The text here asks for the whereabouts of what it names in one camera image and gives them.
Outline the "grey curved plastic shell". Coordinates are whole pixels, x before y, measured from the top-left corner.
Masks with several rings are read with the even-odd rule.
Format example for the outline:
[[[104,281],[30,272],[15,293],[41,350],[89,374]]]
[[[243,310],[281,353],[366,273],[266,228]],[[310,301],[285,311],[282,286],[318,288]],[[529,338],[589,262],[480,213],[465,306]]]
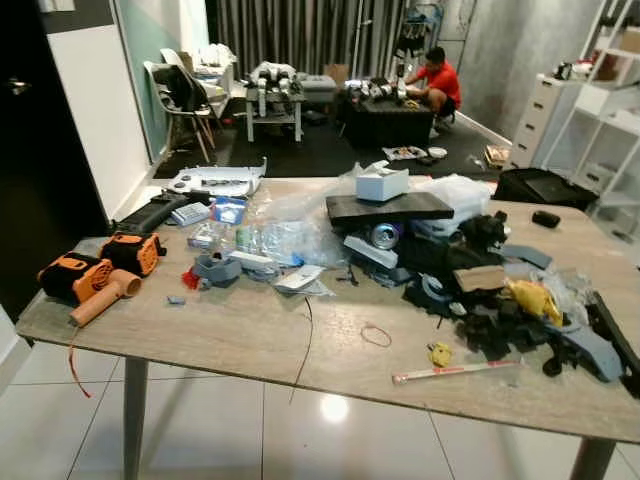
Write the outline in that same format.
[[[620,380],[623,372],[620,355],[611,342],[596,334],[588,324],[554,326],[554,330],[585,355],[589,364],[595,367],[596,378],[604,383]]]

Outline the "pile of black parts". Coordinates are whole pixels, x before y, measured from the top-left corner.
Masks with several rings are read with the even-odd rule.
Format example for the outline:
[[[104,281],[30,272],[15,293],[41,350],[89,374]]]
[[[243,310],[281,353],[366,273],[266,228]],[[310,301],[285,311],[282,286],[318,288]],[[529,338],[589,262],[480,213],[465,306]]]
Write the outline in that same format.
[[[586,323],[591,328],[586,303],[590,292],[599,291],[589,276],[573,269],[556,270],[547,253],[525,244],[508,243],[506,220],[506,212],[502,211],[477,215],[463,221],[457,232],[447,238],[422,238],[411,232],[408,221],[394,221],[404,228],[402,241],[394,250],[378,250],[367,242],[369,228],[374,225],[371,224],[343,230],[343,246],[352,261],[375,282],[385,287],[399,285],[404,301],[453,321],[454,333],[463,347],[479,355],[481,362],[522,361],[526,353],[547,347],[550,353],[541,362],[543,375],[557,378],[564,369],[582,369],[600,381],[585,355],[561,337],[554,326],[522,311],[506,287],[474,292],[461,292],[458,288],[453,270],[500,264],[506,269],[507,282],[529,280],[543,284],[556,298],[564,326]],[[612,383],[626,389],[621,380],[605,384]]]

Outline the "flat black board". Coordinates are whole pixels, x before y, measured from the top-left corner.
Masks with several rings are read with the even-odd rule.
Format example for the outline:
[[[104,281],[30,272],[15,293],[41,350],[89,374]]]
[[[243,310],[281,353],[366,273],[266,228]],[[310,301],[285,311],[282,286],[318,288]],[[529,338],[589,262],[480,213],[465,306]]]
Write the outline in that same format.
[[[355,195],[325,197],[326,215],[337,229],[385,221],[452,219],[454,210],[430,192],[407,192],[387,201],[361,200]]]

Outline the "silver drink can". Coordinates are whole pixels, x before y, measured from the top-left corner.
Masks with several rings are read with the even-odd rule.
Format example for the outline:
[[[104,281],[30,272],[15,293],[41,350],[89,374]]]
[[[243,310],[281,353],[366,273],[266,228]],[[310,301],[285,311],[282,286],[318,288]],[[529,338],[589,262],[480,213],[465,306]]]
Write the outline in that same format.
[[[383,221],[367,229],[367,242],[378,250],[394,250],[403,236],[404,228],[393,221]]]

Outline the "small white box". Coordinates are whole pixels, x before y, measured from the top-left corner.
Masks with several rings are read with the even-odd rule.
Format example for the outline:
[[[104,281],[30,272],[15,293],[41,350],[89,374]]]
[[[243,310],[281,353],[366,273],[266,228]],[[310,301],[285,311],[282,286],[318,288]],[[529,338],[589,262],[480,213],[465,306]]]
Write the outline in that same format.
[[[408,170],[372,168],[355,178],[355,196],[358,200],[385,202],[406,193],[410,189]]]

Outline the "low black table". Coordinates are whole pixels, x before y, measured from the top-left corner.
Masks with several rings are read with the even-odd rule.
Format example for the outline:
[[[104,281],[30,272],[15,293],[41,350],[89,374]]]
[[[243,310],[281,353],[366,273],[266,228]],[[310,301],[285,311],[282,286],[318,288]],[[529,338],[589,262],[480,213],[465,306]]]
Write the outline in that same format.
[[[353,147],[422,147],[430,141],[435,120],[431,110],[361,99],[348,90],[340,90],[334,101],[335,122]]]

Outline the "grey table with robot parts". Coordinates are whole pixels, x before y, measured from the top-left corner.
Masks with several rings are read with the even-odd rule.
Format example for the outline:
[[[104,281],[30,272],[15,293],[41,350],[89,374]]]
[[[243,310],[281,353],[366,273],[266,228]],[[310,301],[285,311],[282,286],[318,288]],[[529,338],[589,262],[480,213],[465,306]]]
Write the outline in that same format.
[[[298,72],[291,65],[262,61],[248,74],[244,87],[244,119],[248,142],[257,125],[289,125],[294,142],[302,141],[302,95]]]

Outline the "striped dark curtain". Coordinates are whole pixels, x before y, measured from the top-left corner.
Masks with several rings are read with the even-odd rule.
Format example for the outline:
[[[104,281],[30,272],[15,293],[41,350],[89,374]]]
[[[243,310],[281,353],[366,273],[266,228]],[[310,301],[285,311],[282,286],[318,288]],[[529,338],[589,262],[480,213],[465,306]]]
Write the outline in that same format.
[[[270,63],[298,72],[347,67],[355,78],[421,67],[436,33],[410,36],[419,0],[204,0],[210,41],[229,47],[242,72]]]

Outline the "wooden table with grey legs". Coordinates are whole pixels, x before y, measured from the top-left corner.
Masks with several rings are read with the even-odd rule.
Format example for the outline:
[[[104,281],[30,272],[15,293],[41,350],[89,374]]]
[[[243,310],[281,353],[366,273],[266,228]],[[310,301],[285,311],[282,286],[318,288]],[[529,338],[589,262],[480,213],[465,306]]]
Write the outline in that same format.
[[[333,271],[323,275],[333,294],[320,298],[287,296],[251,280],[189,291],[180,282],[195,261],[187,230],[164,227],[159,234],[168,253],[136,296],[77,328],[67,303],[41,293],[15,326],[20,337],[122,358],[124,479],[137,479],[143,467],[151,364],[579,436],[572,480],[602,480],[614,447],[640,442],[639,399],[580,367],[548,378],[541,372],[547,347],[526,353],[522,367],[396,385],[393,372],[429,366],[430,343],[447,343],[456,360],[466,356],[453,321],[412,306],[372,280],[340,282]],[[362,340],[358,330],[366,323],[387,330],[392,346]]]

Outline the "blue white packet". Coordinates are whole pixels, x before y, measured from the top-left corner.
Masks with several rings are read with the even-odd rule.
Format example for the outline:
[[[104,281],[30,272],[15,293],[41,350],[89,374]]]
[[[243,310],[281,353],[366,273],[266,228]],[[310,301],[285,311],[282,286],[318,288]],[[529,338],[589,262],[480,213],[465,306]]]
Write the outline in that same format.
[[[248,201],[241,197],[216,196],[210,205],[211,219],[228,225],[243,223]]]

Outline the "grey printed plastic part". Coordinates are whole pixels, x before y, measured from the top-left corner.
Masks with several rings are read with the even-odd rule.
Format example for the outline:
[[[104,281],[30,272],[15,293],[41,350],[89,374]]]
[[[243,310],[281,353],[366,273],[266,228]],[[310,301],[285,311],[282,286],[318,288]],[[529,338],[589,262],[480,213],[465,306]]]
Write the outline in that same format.
[[[233,257],[216,255],[200,255],[196,257],[191,273],[196,278],[198,291],[210,288],[227,288],[236,283],[243,271],[241,261]]]

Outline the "white plastic panel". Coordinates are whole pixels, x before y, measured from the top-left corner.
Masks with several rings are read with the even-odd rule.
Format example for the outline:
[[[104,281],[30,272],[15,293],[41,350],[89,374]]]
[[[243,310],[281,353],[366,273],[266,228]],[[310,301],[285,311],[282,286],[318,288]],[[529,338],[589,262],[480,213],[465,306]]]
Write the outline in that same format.
[[[165,188],[183,195],[211,195],[247,198],[260,186],[269,160],[260,166],[196,166],[179,170]]]

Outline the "white chair with black jacket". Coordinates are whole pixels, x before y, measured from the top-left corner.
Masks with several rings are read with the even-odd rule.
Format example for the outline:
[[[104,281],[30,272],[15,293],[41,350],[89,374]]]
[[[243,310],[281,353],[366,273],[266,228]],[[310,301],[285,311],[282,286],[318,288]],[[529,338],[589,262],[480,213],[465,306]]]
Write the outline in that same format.
[[[180,125],[189,125],[196,138],[207,166],[214,165],[211,152],[215,150],[212,124],[218,123],[214,105],[211,104],[204,84],[197,82],[182,65],[160,64],[143,61],[146,78],[152,93],[166,118],[165,159],[172,156],[177,147]]]

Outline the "long black case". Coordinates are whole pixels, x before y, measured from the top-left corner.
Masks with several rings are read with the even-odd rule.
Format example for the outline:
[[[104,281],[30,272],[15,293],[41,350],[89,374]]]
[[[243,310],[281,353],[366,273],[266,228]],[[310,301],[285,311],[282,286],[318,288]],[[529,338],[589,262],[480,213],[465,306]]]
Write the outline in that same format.
[[[207,207],[211,202],[211,196],[204,193],[180,193],[165,189],[160,195],[152,197],[147,204],[125,216],[123,220],[111,221],[108,230],[111,234],[145,236],[145,234],[154,233],[178,207],[188,204],[201,204]]]

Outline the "orange black blower tool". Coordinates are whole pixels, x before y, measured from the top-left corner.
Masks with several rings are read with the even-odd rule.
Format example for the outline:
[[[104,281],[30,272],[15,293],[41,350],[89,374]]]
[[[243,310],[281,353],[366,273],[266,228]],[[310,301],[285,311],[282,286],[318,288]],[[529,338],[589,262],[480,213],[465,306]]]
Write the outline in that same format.
[[[159,265],[166,248],[159,234],[133,234],[116,232],[102,244],[100,259],[110,260],[115,269],[125,270],[137,276],[150,276]]]
[[[113,270],[110,260],[67,252],[38,271],[36,279],[47,296],[69,305],[79,305],[108,284]]]

